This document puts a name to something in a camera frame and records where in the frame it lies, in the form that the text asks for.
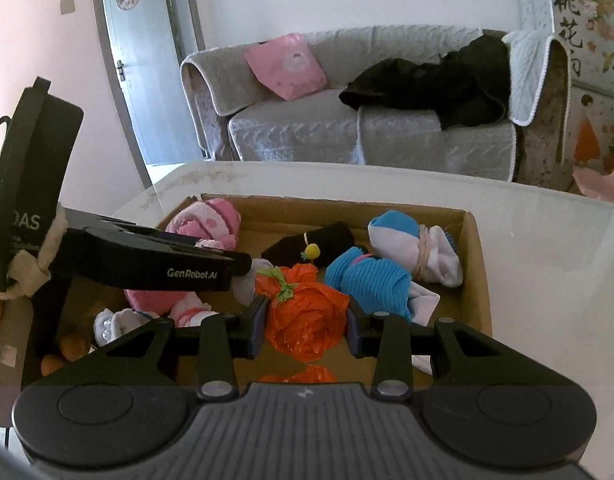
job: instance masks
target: table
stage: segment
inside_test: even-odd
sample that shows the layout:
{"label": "table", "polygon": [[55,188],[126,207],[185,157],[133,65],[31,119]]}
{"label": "table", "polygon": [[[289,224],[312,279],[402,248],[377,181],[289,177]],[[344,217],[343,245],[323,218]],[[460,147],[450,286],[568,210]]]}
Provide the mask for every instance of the table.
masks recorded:
{"label": "table", "polygon": [[282,162],[185,164],[115,216],[155,226],[200,193],[410,203],[471,211],[482,239],[493,335],[577,381],[598,425],[582,460],[614,478],[614,205],[423,171]]}

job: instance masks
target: rolled sock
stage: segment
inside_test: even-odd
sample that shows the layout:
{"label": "rolled sock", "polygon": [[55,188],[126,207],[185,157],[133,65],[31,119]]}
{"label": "rolled sock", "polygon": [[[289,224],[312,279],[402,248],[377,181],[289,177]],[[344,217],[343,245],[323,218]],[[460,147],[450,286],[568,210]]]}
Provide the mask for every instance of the rolled sock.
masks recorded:
{"label": "rolled sock", "polygon": [[[441,227],[433,226],[427,230],[410,216],[391,210],[374,218],[369,223],[368,232],[378,256],[394,260],[409,272],[417,272],[421,281],[448,287],[462,284],[462,266],[455,244]],[[424,248],[422,258],[426,258],[425,262],[418,261],[421,248]]]}
{"label": "rolled sock", "polygon": [[247,306],[254,299],[258,269],[271,269],[272,267],[273,265],[269,260],[252,258],[251,270],[244,276],[235,276],[231,279],[231,293],[239,304]]}
{"label": "rolled sock", "polygon": [[106,308],[94,319],[96,343],[104,346],[157,317],[157,314],[135,312],[130,308],[116,313]]}
{"label": "rolled sock", "polygon": [[[240,213],[231,202],[212,198],[194,202],[169,222],[166,231],[200,238],[196,247],[232,251],[236,248],[240,229]],[[127,301],[135,310],[155,312],[161,316],[169,312],[187,291],[126,290]]]}
{"label": "rolled sock", "polygon": [[415,282],[409,283],[407,306],[413,323],[427,326],[439,301],[439,294],[427,290],[424,286]]}
{"label": "rolled sock", "polygon": [[382,311],[411,320],[411,274],[392,260],[362,257],[361,249],[351,248],[327,268],[325,284],[353,296],[367,314]]}
{"label": "rolled sock", "polygon": [[316,244],[320,250],[320,256],[312,263],[316,267],[327,267],[354,245],[354,235],[344,222],[336,222],[306,233],[286,236],[264,250],[262,257],[276,267],[293,267],[305,263],[302,253],[308,244]]}
{"label": "rolled sock", "polygon": [[236,248],[240,229],[240,213],[223,198],[212,198],[206,202],[194,202],[183,209],[169,222],[166,231],[202,240],[218,240],[223,248]]}

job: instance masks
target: black jacket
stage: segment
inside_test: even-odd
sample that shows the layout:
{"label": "black jacket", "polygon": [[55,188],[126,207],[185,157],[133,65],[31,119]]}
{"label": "black jacket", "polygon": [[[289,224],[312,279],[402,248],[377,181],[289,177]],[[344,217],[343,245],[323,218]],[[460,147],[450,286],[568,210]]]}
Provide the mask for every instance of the black jacket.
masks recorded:
{"label": "black jacket", "polygon": [[481,36],[439,64],[385,59],[349,83],[340,100],[355,110],[368,105],[434,110],[444,130],[497,123],[507,115],[510,93],[506,44]]}

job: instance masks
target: orange plastic bag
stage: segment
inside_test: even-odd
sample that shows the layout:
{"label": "orange plastic bag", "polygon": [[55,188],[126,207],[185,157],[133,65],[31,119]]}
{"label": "orange plastic bag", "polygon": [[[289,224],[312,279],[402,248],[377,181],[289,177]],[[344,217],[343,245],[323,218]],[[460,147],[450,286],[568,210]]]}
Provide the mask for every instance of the orange plastic bag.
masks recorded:
{"label": "orange plastic bag", "polygon": [[282,377],[276,374],[260,378],[261,383],[335,383],[336,378],[327,368],[320,365],[307,365],[307,369],[291,377]]}
{"label": "orange plastic bag", "polygon": [[258,272],[256,293],[273,298],[264,336],[277,351],[308,363],[340,342],[349,296],[316,281],[315,266],[296,264]]}

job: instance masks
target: screw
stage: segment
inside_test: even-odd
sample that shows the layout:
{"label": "screw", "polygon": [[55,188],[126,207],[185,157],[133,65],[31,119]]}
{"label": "screw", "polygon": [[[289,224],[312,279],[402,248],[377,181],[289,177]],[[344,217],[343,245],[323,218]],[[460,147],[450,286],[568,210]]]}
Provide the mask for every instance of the screw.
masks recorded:
{"label": "screw", "polygon": [[209,381],[200,388],[200,392],[205,397],[226,397],[228,396],[233,387],[227,381]]}
{"label": "screw", "polygon": [[381,381],[376,386],[378,393],[385,397],[401,397],[409,391],[407,383],[398,379],[389,379],[387,381]]}

